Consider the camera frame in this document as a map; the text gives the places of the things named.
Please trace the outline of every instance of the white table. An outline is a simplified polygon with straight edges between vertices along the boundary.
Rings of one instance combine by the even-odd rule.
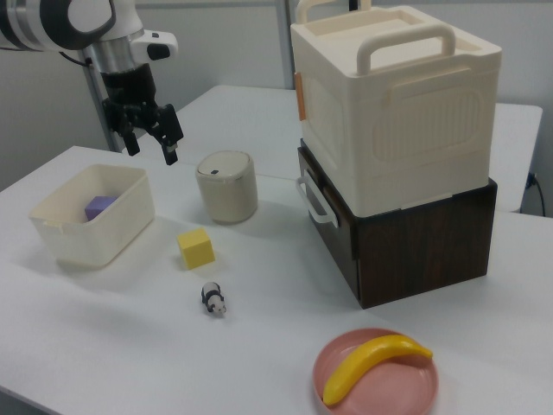
[[[53,261],[26,217],[93,163],[146,169],[156,204],[99,271]],[[434,350],[433,414],[553,413],[553,221],[497,212],[487,277],[361,310],[294,183],[257,185],[258,211],[223,227],[194,166],[72,148],[0,193],[0,388],[71,415],[310,415],[320,349],[385,327]],[[184,271],[175,236],[198,226],[217,260]],[[209,280],[226,294],[224,318],[200,303]]]
[[[242,150],[253,157],[258,174],[297,178],[296,148],[302,137],[296,92],[244,86],[216,86],[177,113],[184,138],[179,160],[197,165],[220,150]],[[498,183],[496,209],[517,212],[542,117],[531,105],[497,104],[490,177]],[[139,139],[139,156],[163,159],[154,138]]]

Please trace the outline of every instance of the dark wooden box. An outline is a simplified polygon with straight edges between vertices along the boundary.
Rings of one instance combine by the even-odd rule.
[[[493,180],[446,200],[359,218],[303,140],[298,152],[302,173],[314,179],[339,226],[314,224],[364,309],[486,275],[497,194]],[[309,190],[308,198],[318,206]]]

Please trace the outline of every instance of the panda figurine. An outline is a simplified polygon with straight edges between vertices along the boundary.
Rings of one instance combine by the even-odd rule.
[[[201,289],[201,301],[210,313],[224,314],[226,312],[225,298],[221,294],[221,287],[217,283],[206,283]]]

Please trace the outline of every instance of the yellow cube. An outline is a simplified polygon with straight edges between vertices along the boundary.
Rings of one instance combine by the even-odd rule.
[[[189,270],[215,260],[211,240],[203,227],[176,237],[182,259]]]

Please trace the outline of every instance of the drawer handle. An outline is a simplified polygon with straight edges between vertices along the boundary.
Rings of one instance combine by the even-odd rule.
[[[303,190],[302,185],[305,184],[306,191]],[[325,210],[325,214],[318,214],[315,210],[313,204],[311,204],[311,201],[308,198],[307,194],[307,186],[311,189],[315,197],[317,198],[317,201],[321,204],[322,208]],[[309,173],[306,174],[306,172],[303,172],[303,176],[296,179],[296,188],[299,192],[300,196],[303,199],[303,202],[308,207],[309,212],[311,213],[311,216],[313,216],[313,219],[317,223],[332,223],[334,227],[338,227],[338,219],[336,218],[336,214],[330,207],[330,205],[327,202],[327,199],[325,199],[325,196],[321,193],[319,188],[317,188],[317,185],[309,175]]]
[[[455,32],[445,23],[419,23],[405,29],[390,30],[365,39],[357,52],[357,75],[371,72],[371,55],[381,48],[431,39],[442,38],[442,54],[438,57],[455,54]]]

